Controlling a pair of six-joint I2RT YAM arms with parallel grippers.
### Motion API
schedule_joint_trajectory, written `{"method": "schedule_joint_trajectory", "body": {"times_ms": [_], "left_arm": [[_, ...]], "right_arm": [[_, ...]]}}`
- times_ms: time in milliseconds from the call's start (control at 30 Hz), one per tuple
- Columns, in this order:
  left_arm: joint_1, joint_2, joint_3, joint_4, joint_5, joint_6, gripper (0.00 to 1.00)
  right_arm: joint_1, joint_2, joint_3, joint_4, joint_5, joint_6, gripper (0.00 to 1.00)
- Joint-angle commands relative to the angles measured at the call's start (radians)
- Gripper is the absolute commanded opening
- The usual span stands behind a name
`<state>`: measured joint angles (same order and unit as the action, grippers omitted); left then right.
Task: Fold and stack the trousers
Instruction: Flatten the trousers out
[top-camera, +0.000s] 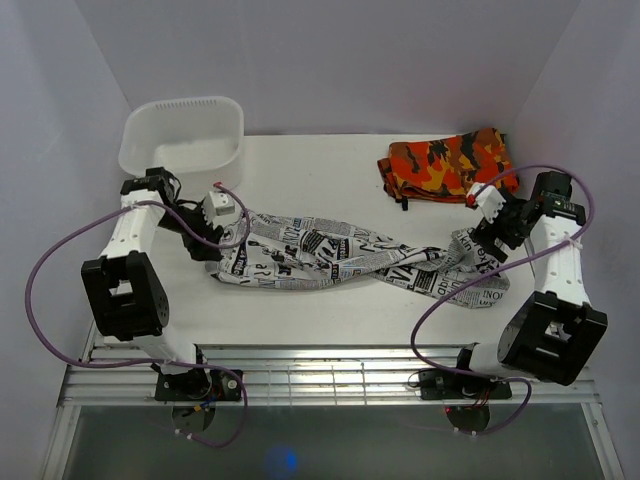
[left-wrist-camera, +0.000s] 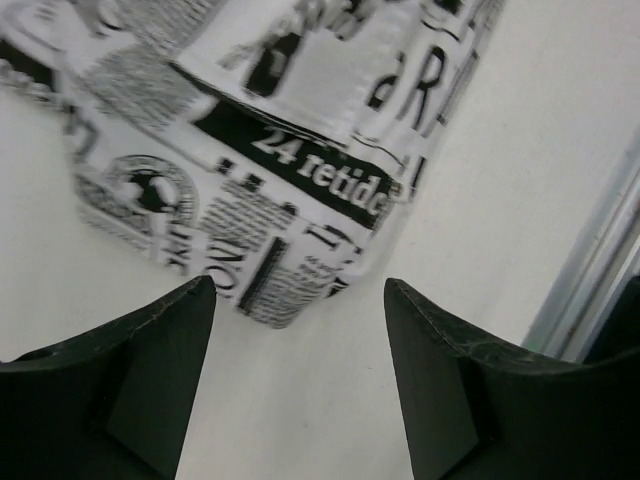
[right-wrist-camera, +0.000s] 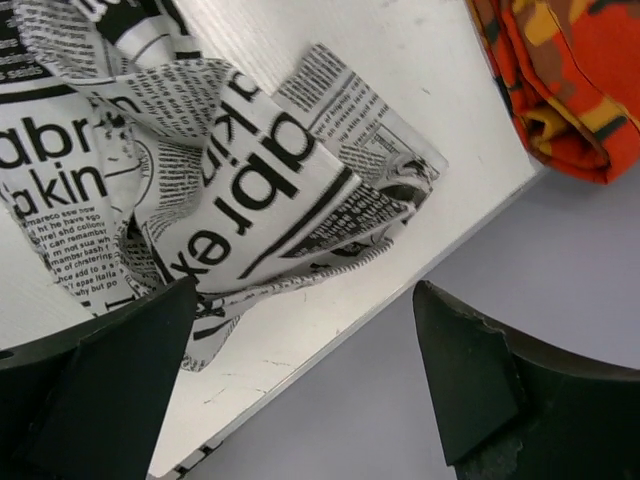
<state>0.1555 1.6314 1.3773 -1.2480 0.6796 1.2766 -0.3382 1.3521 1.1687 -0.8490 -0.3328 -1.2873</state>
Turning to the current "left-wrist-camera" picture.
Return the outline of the newspaper print trousers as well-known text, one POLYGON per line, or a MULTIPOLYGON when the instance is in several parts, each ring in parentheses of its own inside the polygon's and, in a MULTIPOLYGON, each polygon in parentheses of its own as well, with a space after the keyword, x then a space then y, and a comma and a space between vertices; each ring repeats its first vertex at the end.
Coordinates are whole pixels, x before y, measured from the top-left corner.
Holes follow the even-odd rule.
POLYGON ((12 1, 79 215, 284 328, 399 230, 500 1, 12 1))

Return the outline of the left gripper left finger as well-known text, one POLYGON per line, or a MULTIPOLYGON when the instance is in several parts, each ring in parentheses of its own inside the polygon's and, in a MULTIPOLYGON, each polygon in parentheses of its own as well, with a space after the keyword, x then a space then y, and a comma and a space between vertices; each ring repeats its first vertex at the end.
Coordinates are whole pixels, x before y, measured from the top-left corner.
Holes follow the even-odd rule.
POLYGON ((1 366, 5 479, 176 476, 216 307, 208 276, 1 366))

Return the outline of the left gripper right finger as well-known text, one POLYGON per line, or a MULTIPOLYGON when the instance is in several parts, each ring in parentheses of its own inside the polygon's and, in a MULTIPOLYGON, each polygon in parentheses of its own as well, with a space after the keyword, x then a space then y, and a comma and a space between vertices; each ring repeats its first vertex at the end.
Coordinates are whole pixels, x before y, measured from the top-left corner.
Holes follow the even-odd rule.
POLYGON ((635 479, 639 283, 582 363, 503 340, 389 279, 384 310, 417 479, 635 479))

